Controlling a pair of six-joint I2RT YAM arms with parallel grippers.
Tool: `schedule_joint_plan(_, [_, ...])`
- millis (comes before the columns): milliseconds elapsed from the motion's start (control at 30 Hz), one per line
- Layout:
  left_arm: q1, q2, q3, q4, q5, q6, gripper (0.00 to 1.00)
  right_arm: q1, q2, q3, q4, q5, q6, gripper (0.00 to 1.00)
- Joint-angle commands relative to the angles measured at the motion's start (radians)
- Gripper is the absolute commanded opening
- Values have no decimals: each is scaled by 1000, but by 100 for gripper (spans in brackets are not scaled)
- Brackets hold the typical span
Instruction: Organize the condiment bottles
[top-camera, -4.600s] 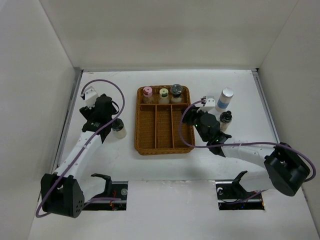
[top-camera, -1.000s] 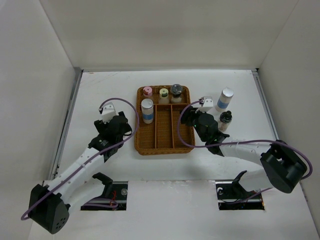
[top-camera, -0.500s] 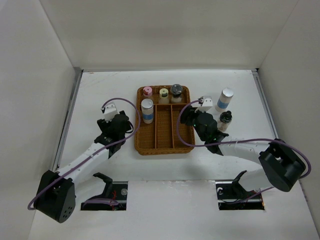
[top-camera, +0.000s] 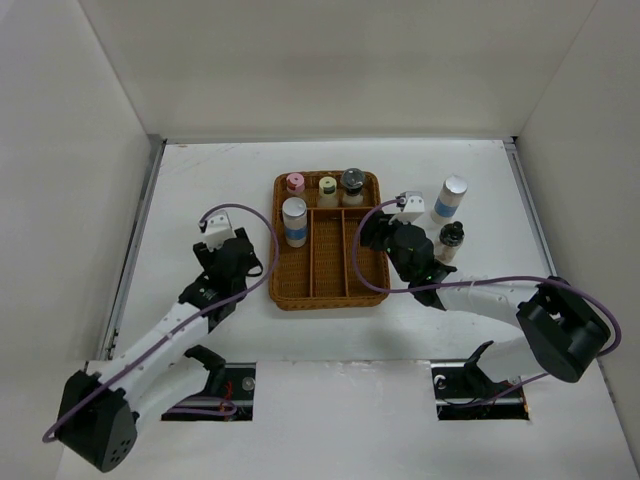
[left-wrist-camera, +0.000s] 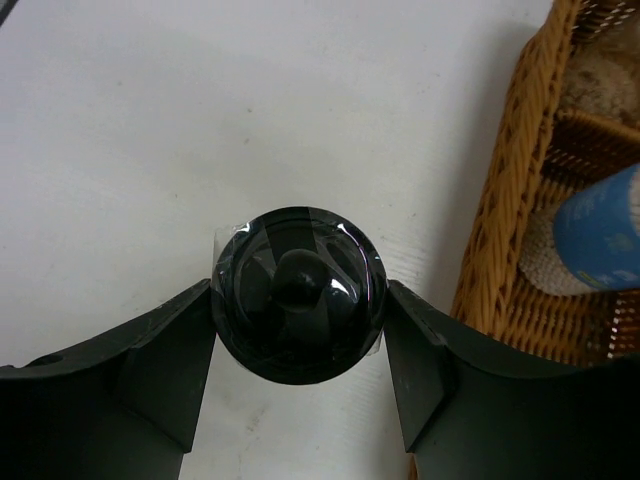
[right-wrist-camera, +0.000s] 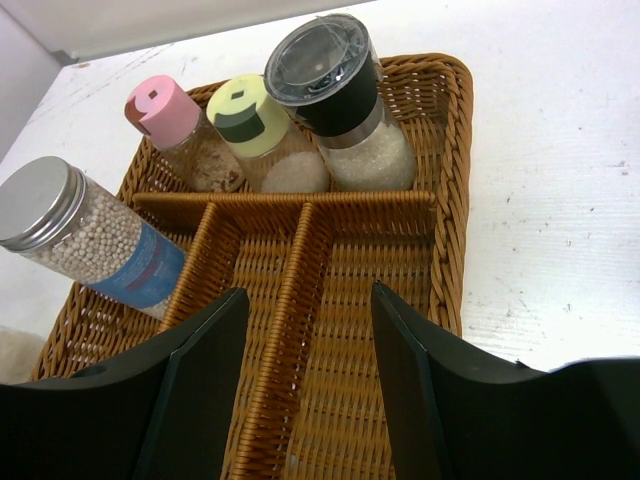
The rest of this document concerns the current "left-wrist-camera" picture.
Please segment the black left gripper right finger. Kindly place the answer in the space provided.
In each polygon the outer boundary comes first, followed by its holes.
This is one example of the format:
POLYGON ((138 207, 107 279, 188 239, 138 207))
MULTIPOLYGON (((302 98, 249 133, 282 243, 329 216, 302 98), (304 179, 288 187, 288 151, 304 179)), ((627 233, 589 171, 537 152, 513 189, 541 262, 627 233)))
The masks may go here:
POLYGON ((401 283, 385 303, 405 449, 423 479, 635 479, 639 359, 580 368, 487 337, 401 283))

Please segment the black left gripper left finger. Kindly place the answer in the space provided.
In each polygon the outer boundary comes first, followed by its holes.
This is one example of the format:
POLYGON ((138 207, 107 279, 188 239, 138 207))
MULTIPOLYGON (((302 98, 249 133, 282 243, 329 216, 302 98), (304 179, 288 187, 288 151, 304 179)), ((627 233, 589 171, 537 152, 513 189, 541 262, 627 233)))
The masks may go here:
POLYGON ((210 297, 201 280, 89 340, 2 367, 2 478, 178 478, 216 338, 210 297))

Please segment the black grinder bottle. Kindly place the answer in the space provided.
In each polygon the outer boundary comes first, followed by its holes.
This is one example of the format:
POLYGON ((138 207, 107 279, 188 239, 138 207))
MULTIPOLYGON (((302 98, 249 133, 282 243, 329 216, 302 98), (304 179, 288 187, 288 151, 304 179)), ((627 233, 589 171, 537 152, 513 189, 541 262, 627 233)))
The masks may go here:
POLYGON ((379 346, 388 280, 356 225, 293 206, 216 231, 211 290, 218 338, 242 367, 312 385, 379 346))

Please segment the silver cap blue label bottle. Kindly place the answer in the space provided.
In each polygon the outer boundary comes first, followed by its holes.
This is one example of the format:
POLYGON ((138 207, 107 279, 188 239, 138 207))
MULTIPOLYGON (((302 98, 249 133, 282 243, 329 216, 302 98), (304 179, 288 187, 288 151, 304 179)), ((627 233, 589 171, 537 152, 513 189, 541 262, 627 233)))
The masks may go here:
POLYGON ((639 166, 530 216, 518 266, 536 288, 578 296, 639 287, 639 166))

